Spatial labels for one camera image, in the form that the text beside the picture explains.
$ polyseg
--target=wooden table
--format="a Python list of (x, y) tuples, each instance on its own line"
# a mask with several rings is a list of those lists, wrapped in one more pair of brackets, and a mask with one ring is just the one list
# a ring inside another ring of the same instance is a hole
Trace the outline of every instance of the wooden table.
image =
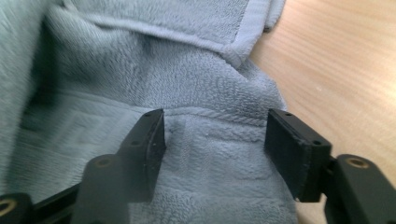
[[(334, 156), (370, 159), (396, 186), (394, 0), (289, 0), (251, 58)], [(301, 223), (325, 223), (323, 203), (297, 208)]]

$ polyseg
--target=towel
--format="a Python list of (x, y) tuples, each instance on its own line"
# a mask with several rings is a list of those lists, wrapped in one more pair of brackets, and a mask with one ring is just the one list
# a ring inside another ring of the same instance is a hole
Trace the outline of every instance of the towel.
[[(50, 3), (26, 9), (36, 20), (7, 12), (35, 32), (20, 37), (25, 46), (8, 40), (24, 61), (1, 58), (3, 80), (13, 78), (1, 91), (14, 92), (1, 102), (11, 128), (0, 133), (3, 192), (38, 202), (76, 184), (88, 160), (116, 152), (142, 114), (163, 108), (167, 151), (154, 199), (131, 203), (131, 222), (296, 222), (263, 150), (268, 109), (285, 104), (248, 59), (283, 1)], [(2, 39), (15, 34), (7, 32)]]

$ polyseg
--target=folded towel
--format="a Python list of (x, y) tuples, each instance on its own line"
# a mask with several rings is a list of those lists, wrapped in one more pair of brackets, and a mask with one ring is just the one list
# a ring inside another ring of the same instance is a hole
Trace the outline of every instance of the folded towel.
[(52, 6), (19, 93), (29, 103), (22, 115), (10, 107), (21, 124), (1, 170), (5, 191), (37, 202), (76, 184), (89, 159), (117, 151), (143, 113), (164, 108), (167, 151), (154, 200), (131, 203), (132, 222), (296, 222), (287, 187), (263, 152), (268, 108), (285, 105), (247, 59), (267, 16), (280, 14), (269, 12), (275, 3)]

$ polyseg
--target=black plastic part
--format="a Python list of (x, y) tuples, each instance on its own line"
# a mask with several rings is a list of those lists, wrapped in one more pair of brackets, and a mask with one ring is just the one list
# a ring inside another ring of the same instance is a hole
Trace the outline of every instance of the black plastic part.
[(270, 109), (264, 148), (295, 200), (320, 200), (319, 179), (330, 160), (330, 142), (291, 113)]
[(340, 192), (335, 183), (334, 167), (336, 164), (337, 160), (331, 157), (329, 165), (323, 169), (320, 176), (320, 188), (327, 196), (324, 212), (329, 224), (349, 224), (350, 217), (341, 198), (343, 191)]
[(130, 202), (152, 200), (165, 150), (163, 111), (150, 111), (136, 123), (117, 152), (128, 171)]
[(164, 152), (160, 109), (140, 118), (117, 154), (87, 164), (71, 223), (129, 223), (128, 203), (152, 200)]
[(77, 198), (79, 185), (75, 185), (35, 204), (35, 223), (69, 223)]
[(15, 193), (0, 197), (0, 223), (25, 224), (32, 222), (33, 206), (29, 195)]
[(124, 176), (121, 160), (116, 155), (104, 155), (88, 162), (71, 223), (129, 223)]
[(352, 224), (396, 222), (396, 191), (378, 167), (355, 155), (337, 157), (336, 187)]

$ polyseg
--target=towel fold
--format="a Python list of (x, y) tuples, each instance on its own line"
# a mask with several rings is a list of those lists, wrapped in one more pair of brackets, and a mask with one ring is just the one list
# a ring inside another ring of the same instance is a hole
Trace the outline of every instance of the towel fold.
[(53, 5), (7, 154), (6, 192), (37, 202), (76, 184), (89, 159), (116, 152), (143, 113), (164, 108), (154, 200), (130, 204), (133, 223), (295, 223), (263, 150), (268, 109), (285, 105), (247, 59), (273, 25), (267, 18), (280, 15), (274, 6), (283, 1)]

